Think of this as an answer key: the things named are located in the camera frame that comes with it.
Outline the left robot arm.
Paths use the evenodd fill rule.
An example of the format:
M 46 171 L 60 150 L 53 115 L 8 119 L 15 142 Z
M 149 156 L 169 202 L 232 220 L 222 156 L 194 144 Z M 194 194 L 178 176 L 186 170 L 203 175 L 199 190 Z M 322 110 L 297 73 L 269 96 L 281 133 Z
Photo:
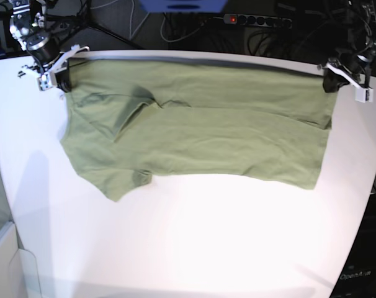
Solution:
M 323 70 L 323 90 L 336 93 L 351 85 L 355 100 L 374 101 L 370 86 L 376 59 L 376 1 L 323 1 L 327 21 L 337 30 L 331 34 L 333 56 L 318 65 Z

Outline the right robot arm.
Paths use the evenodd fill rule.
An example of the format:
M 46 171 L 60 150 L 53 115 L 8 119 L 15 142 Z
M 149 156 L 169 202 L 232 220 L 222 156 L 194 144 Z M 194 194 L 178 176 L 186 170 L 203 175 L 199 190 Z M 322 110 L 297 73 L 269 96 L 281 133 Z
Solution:
M 12 15 L 9 31 L 23 51 L 34 60 L 33 65 L 24 65 L 18 77 L 29 75 L 41 91 L 58 88 L 71 91 L 68 60 L 77 53 L 89 51 L 89 47 L 73 45 L 62 52 L 52 29 L 47 28 L 47 1 L 11 1 Z

